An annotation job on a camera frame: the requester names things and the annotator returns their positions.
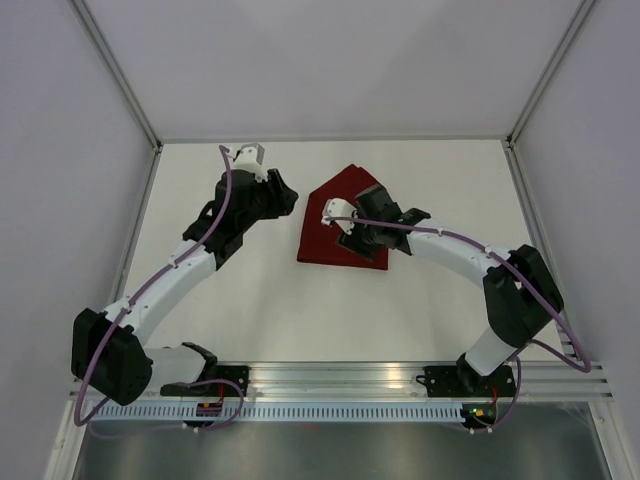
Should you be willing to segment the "right robot arm base mount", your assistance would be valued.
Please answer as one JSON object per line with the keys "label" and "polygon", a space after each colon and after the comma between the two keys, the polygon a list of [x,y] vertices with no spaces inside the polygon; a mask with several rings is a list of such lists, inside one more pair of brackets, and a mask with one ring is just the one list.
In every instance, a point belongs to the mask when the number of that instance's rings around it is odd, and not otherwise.
{"label": "right robot arm base mount", "polygon": [[429,398],[492,399],[512,397],[516,392],[513,371],[506,365],[485,377],[455,365],[427,365],[415,380],[426,388]]}

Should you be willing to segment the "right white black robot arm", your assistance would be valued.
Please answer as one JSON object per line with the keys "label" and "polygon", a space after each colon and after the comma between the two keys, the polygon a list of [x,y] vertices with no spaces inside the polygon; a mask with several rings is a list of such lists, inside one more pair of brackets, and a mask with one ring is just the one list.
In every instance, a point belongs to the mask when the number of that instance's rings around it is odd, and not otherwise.
{"label": "right white black robot arm", "polygon": [[322,222],[337,225],[338,245],[366,259],[382,249],[426,258],[477,285],[488,326],[456,362],[459,388],[478,395],[505,361],[535,339],[564,309],[564,300],[539,251],[524,244],[509,250],[444,228],[429,213],[402,210],[376,184],[354,202],[327,200]]}

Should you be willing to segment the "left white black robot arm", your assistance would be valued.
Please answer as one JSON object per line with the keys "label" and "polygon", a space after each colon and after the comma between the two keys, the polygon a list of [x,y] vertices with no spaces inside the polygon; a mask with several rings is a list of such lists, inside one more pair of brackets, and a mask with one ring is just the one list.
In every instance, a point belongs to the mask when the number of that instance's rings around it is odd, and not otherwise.
{"label": "left white black robot arm", "polygon": [[164,349],[145,345],[177,304],[242,247],[251,227],[290,215],[297,199],[276,169],[263,181],[240,169],[222,175],[214,199],[183,233],[151,286],[76,317],[72,373],[120,405],[134,402],[148,386],[175,393],[184,383],[195,395],[212,393],[218,384],[215,355],[193,342]]}

